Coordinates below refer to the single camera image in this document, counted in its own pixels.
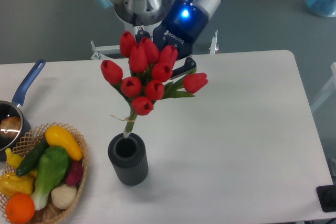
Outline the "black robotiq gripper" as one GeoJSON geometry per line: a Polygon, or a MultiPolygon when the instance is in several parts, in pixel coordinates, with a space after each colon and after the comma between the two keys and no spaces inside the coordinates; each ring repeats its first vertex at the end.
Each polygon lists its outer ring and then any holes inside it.
{"type": "MultiPolygon", "coordinates": [[[[208,21],[208,15],[194,5],[192,0],[175,0],[160,25],[153,30],[153,42],[159,50],[171,45],[178,51],[178,60],[186,57],[184,64],[172,71],[171,79],[196,69],[196,61],[189,55],[192,54],[193,45],[208,21]]],[[[150,39],[150,33],[138,30],[135,34],[137,43],[143,38],[150,39]]]]}

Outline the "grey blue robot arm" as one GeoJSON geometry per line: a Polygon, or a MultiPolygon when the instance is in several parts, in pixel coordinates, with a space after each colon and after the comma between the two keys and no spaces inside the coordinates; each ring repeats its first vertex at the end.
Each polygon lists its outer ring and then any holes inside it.
{"type": "Polygon", "coordinates": [[[113,7],[126,30],[136,37],[151,38],[159,49],[172,45],[183,66],[173,78],[196,68],[193,45],[223,0],[95,0],[101,7],[113,7]]]}

